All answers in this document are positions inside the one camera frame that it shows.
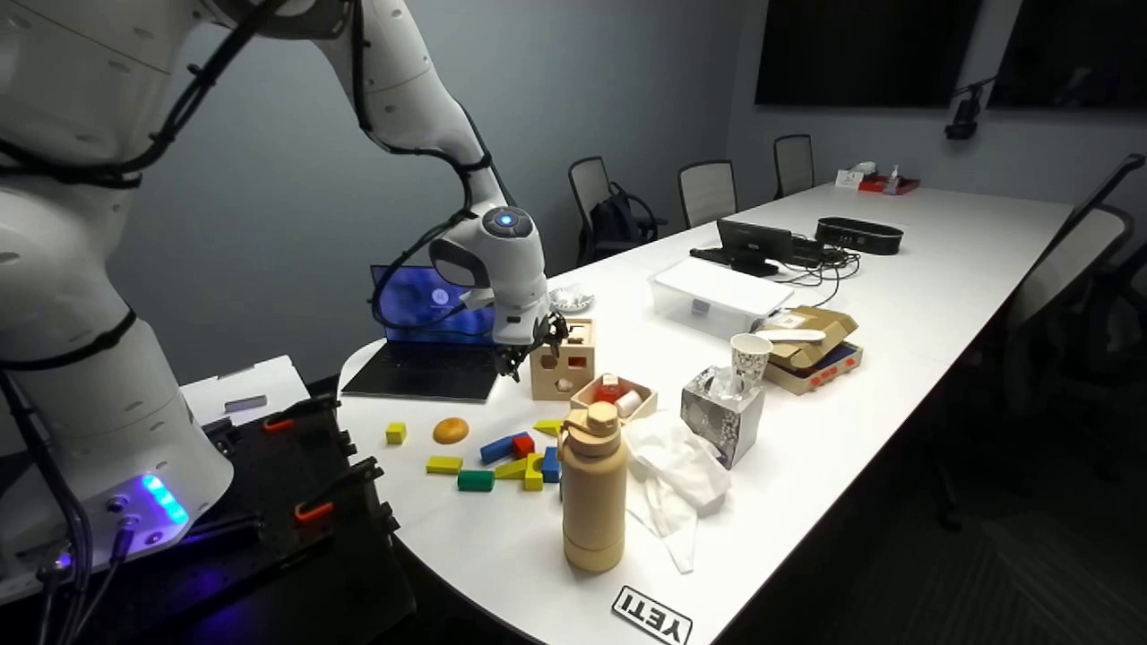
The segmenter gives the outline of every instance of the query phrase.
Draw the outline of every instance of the white container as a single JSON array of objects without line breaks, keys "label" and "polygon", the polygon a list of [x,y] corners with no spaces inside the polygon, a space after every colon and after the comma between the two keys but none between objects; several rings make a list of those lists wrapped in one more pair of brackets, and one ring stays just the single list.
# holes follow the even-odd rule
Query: white container
[{"label": "white container", "polygon": [[648,281],[657,314],[735,337],[773,314],[792,287],[686,257]]}]

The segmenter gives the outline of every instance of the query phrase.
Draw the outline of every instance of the yellow block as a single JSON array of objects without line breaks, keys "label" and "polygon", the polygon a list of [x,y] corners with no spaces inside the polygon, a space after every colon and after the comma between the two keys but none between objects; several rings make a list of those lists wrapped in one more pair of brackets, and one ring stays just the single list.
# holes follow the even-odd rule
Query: yellow block
[{"label": "yellow block", "polygon": [[538,429],[538,435],[549,435],[549,439],[558,439],[564,421],[538,421],[535,429]]},{"label": "yellow block", "polygon": [[522,472],[522,490],[541,490],[546,489],[546,476],[538,471],[527,471]]},{"label": "yellow block", "polygon": [[457,476],[457,472],[463,472],[463,459],[434,457],[434,459],[426,459],[426,472]]},{"label": "yellow block", "polygon": [[529,471],[529,459],[513,459],[494,471],[494,479],[520,479]]},{"label": "yellow block", "polygon": [[386,446],[400,446],[406,441],[406,423],[386,423]]}]

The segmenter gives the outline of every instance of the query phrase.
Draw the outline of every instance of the green block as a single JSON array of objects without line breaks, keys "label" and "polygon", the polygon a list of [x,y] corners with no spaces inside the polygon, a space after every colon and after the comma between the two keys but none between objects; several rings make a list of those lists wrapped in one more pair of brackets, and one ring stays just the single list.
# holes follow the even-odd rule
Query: green block
[{"label": "green block", "polygon": [[490,471],[463,471],[460,490],[494,490],[494,472]]}]

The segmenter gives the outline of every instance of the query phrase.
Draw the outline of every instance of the blue light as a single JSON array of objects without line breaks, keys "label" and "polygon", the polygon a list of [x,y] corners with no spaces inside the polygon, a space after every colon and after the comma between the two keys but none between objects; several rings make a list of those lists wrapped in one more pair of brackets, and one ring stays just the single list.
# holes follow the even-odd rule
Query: blue light
[{"label": "blue light", "polygon": [[144,490],[158,502],[158,510],[172,525],[188,525],[188,510],[181,505],[181,497],[154,472],[144,476]]}]

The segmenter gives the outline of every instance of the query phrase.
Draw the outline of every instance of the red block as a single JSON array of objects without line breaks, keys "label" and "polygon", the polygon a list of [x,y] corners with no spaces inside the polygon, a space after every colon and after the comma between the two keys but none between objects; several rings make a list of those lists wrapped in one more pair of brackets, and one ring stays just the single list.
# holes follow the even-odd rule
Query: red block
[{"label": "red block", "polygon": [[535,457],[535,439],[529,439],[529,435],[513,439],[513,457],[515,457],[515,459]]}]

